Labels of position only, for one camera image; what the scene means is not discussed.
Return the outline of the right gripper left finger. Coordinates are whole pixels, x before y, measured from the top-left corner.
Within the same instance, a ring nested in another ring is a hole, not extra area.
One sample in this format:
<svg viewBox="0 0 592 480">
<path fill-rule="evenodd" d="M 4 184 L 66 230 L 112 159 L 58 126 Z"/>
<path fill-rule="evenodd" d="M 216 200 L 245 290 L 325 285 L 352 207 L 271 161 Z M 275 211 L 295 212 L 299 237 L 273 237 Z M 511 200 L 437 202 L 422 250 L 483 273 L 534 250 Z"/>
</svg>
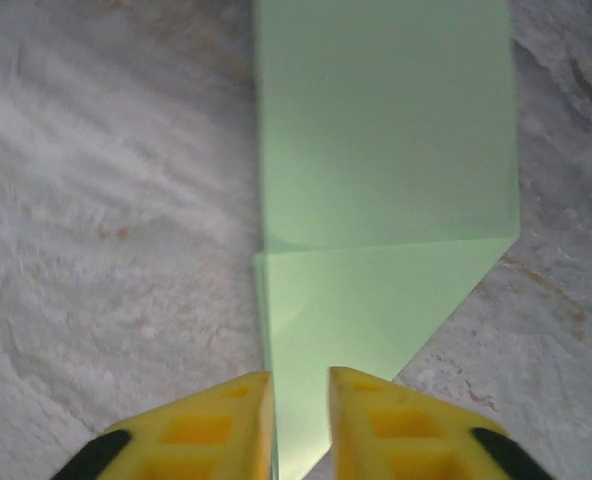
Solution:
<svg viewBox="0 0 592 480">
<path fill-rule="evenodd" d="M 55 479 L 271 479 L 271 374 L 252 372 L 108 427 Z"/>
</svg>

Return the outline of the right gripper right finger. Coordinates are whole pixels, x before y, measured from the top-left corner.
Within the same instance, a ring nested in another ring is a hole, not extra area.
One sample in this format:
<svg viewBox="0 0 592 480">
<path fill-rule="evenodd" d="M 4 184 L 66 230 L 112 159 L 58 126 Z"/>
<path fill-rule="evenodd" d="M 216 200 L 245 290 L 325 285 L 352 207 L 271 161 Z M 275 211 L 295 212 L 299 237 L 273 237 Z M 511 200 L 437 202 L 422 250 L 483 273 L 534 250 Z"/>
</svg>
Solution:
<svg viewBox="0 0 592 480">
<path fill-rule="evenodd" d="M 548 479 L 491 419 L 362 371 L 328 374 L 338 479 Z"/>
</svg>

